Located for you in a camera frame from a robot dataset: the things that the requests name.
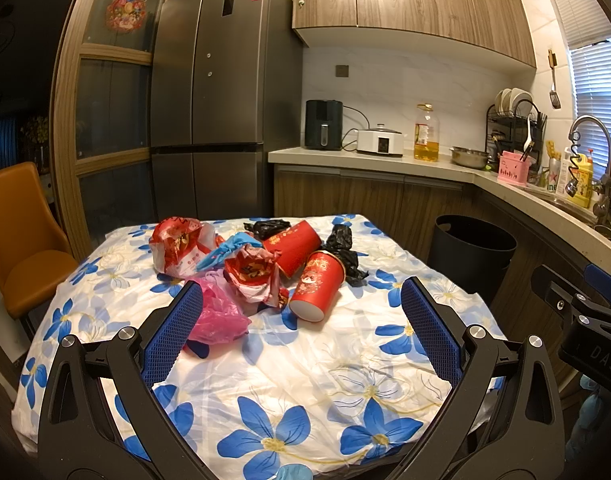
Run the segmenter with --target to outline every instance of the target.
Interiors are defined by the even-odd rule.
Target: hanging spatula
[[[556,75],[554,74],[554,69],[556,68],[556,54],[552,52],[552,49],[547,51],[547,59],[550,62],[550,69],[552,70],[552,89],[550,90],[550,101],[552,101],[552,108],[555,110],[560,110],[561,101],[559,99],[559,94],[556,92]]]

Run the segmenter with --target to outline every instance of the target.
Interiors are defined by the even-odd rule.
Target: blue textured pad
[[[143,353],[141,377],[149,388],[167,379],[188,335],[203,311],[203,291],[193,283],[181,298],[175,298],[176,306],[168,314],[159,331]]]
[[[409,278],[401,287],[401,306],[437,375],[456,387],[463,376],[461,348],[439,314]]]
[[[583,272],[583,278],[611,304],[611,276],[605,270],[589,264]]]

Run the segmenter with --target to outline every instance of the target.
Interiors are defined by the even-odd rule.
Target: white countertop
[[[611,274],[611,242],[576,218],[539,200],[517,186],[497,180],[496,173],[470,170],[452,164],[448,159],[423,162],[413,156],[390,158],[380,155],[362,155],[354,152],[325,152],[290,148],[270,152],[268,161],[275,164],[345,168],[348,170],[382,171],[429,178],[441,178],[454,182],[467,182],[504,200],[529,217],[544,225],[576,248],[589,261]]]

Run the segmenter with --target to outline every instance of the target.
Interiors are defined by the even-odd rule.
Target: refrigerator
[[[157,215],[272,216],[268,152],[300,145],[292,0],[169,0],[152,66]]]

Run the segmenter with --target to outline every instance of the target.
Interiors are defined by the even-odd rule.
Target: glass panel
[[[94,0],[84,41],[151,52],[165,0]]]
[[[149,161],[84,176],[79,184],[94,249],[114,229],[156,222]]]
[[[149,66],[82,59],[76,153],[85,158],[149,146]]]

